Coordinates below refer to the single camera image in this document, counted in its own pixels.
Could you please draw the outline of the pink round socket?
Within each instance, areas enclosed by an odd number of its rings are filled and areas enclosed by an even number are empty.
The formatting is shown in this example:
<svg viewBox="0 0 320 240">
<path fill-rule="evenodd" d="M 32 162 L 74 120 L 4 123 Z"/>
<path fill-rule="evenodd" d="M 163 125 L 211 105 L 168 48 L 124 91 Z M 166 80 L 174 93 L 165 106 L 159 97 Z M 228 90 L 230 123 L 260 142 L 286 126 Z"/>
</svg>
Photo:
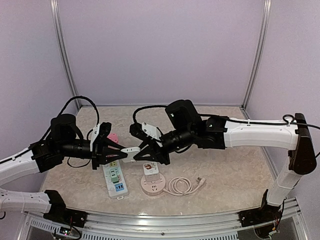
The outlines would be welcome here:
<svg viewBox="0 0 320 240">
<path fill-rule="evenodd" d="M 149 196 L 160 195 L 166 186 L 166 179 L 163 174 L 159 174 L 158 180 L 147 181 L 146 177 L 143 176 L 140 180 L 142 191 Z"/>
</svg>

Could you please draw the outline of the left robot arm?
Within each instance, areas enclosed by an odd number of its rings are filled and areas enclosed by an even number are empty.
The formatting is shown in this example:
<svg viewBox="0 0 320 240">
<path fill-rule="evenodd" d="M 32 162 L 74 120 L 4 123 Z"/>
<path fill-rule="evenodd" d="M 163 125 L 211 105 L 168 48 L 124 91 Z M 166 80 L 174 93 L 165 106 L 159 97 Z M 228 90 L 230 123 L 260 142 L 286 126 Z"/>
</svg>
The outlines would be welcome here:
<svg viewBox="0 0 320 240">
<path fill-rule="evenodd" d="M 21 177 L 44 173 L 63 163 L 64 158 L 91 160 L 92 169 L 126 158 L 124 147 L 108 138 L 111 123 L 97 124 L 92 139 L 86 140 L 73 114 L 61 114 L 50 121 L 48 136 L 28 148 L 0 161 L 0 184 Z M 27 193 L 0 191 L 1 212 L 40 212 L 49 220 L 66 222 L 71 211 L 56 190 Z"/>
</svg>

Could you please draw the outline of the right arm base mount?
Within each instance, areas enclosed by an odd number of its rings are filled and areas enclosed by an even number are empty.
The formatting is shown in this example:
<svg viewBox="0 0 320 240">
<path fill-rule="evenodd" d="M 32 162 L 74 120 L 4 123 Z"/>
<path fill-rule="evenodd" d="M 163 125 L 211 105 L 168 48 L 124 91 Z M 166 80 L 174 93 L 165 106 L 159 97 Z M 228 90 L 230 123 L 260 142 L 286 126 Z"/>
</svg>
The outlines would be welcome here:
<svg viewBox="0 0 320 240">
<path fill-rule="evenodd" d="M 264 211 L 259 208 L 253 208 L 249 210 L 243 210 L 238 213 L 241 226 L 249 227 L 274 221 L 280 219 L 282 214 L 279 210 L 277 211 Z"/>
</svg>

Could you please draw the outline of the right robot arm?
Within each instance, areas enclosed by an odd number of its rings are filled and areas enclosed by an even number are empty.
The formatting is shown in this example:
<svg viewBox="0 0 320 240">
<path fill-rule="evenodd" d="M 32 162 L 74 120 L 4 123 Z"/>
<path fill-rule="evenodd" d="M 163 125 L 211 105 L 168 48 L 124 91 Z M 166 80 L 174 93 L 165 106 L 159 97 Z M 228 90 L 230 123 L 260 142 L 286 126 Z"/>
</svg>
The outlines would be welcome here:
<svg viewBox="0 0 320 240">
<path fill-rule="evenodd" d="M 174 130 L 163 134 L 158 127 L 139 123 L 133 112 L 133 124 L 129 128 L 132 136 L 142 141 L 137 161 L 150 158 L 160 164 L 169 165 L 169 154 L 182 153 L 190 146 L 200 149 L 224 150 L 235 147 L 273 147 L 286 149 L 286 165 L 278 174 L 272 188 L 264 193 L 256 218 L 266 222 L 280 207 L 286 196 L 295 188 L 302 176 L 317 167 L 310 124 L 302 113 L 286 114 L 281 120 L 244 120 L 214 114 L 200 114 L 194 104 L 186 99 L 162 105 Z"/>
</svg>

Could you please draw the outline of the pink plug adapter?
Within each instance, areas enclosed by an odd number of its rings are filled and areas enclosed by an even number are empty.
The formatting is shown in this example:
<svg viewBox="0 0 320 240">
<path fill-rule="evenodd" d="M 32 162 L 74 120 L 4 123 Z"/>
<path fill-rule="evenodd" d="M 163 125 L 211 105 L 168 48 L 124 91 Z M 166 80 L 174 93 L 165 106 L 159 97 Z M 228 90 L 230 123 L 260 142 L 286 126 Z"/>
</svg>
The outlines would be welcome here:
<svg viewBox="0 0 320 240">
<path fill-rule="evenodd" d="M 116 133 L 110 133 L 107 138 L 111 141 L 113 141 L 114 143 L 119 143 L 119 138 L 118 135 Z"/>
</svg>

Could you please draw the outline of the white plug adapter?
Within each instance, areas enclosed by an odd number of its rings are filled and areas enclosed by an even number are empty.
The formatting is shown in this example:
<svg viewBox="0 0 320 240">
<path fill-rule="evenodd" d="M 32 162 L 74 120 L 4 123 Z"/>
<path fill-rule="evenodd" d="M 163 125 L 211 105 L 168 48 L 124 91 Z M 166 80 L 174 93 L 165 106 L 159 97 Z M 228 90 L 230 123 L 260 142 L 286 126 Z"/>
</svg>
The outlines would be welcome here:
<svg viewBox="0 0 320 240">
<path fill-rule="evenodd" d="M 120 151 L 126 154 L 126 157 L 122 159 L 123 163 L 136 163 L 137 161 L 134 159 L 134 156 L 141 151 L 141 148 L 138 146 L 135 146 L 135 147 L 123 148 Z"/>
</svg>

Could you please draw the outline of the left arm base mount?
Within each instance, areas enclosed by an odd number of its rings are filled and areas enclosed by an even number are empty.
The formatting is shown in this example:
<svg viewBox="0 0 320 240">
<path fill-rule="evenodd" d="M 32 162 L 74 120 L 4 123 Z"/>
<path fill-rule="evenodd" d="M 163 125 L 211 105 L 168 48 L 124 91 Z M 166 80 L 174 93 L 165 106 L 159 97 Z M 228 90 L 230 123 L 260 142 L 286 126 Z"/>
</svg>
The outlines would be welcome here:
<svg viewBox="0 0 320 240">
<path fill-rule="evenodd" d="M 85 211 L 66 208 L 61 213 L 44 213 L 43 218 L 65 224 L 72 227 L 83 228 L 85 226 L 88 213 Z"/>
</svg>

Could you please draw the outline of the white cube socket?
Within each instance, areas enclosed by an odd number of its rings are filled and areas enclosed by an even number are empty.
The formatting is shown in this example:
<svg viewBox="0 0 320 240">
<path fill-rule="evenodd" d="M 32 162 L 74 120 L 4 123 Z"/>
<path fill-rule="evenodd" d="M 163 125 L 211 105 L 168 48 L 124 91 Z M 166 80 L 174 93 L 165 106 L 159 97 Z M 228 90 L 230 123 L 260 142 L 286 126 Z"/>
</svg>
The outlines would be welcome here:
<svg viewBox="0 0 320 240">
<path fill-rule="evenodd" d="M 143 173 L 147 182 L 157 181 L 160 179 L 158 164 L 154 161 L 143 164 Z"/>
</svg>

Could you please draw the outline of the white multicolour power strip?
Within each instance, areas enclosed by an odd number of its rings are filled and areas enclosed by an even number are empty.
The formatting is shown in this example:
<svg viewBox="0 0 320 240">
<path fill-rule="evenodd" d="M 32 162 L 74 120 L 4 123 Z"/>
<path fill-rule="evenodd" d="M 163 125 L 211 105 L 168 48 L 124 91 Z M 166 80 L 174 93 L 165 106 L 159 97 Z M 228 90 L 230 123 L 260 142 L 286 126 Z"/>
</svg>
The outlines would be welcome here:
<svg viewBox="0 0 320 240">
<path fill-rule="evenodd" d="M 129 194 L 119 160 L 102 166 L 107 192 L 111 199 L 123 200 Z"/>
</svg>

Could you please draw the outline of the green plug adapter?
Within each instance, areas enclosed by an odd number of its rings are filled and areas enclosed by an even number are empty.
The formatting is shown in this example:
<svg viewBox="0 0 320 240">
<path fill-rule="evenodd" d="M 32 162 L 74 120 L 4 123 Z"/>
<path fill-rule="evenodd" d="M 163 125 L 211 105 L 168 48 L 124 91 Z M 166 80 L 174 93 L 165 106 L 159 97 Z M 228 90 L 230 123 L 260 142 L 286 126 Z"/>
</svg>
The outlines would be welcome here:
<svg viewBox="0 0 320 240">
<path fill-rule="evenodd" d="M 113 184 L 116 184 L 116 183 L 118 183 L 120 181 L 117 169 L 111 170 L 109 173 L 110 173 L 111 182 Z"/>
</svg>

